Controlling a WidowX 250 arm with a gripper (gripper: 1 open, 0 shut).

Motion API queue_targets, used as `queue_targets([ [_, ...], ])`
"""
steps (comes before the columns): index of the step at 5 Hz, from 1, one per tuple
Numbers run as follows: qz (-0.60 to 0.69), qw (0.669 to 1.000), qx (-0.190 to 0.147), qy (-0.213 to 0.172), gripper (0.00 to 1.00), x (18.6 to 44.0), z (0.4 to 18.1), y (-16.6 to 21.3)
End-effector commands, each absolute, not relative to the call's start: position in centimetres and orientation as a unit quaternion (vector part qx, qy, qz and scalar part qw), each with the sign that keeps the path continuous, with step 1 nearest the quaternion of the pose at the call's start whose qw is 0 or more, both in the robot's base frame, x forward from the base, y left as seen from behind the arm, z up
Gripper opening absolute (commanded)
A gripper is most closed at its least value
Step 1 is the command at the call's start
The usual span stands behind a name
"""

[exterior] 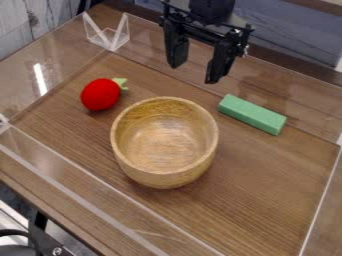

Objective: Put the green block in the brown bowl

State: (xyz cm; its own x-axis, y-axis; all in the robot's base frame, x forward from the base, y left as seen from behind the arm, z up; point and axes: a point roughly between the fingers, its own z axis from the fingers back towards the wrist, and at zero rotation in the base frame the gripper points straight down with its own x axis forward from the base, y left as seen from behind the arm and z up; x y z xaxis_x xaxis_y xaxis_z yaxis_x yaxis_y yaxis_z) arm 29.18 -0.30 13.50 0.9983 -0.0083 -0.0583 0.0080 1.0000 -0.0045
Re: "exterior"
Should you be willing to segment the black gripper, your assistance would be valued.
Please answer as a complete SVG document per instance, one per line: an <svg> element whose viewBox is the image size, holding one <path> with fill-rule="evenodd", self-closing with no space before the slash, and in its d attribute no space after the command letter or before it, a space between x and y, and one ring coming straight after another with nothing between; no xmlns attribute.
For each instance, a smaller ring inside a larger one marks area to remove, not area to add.
<svg viewBox="0 0 342 256"><path fill-rule="evenodd" d="M178 68L189 57L189 38L216 45L206 84L228 75L237 55L245 55L256 27L234 14L237 0L161 0L168 62Z"/></svg>

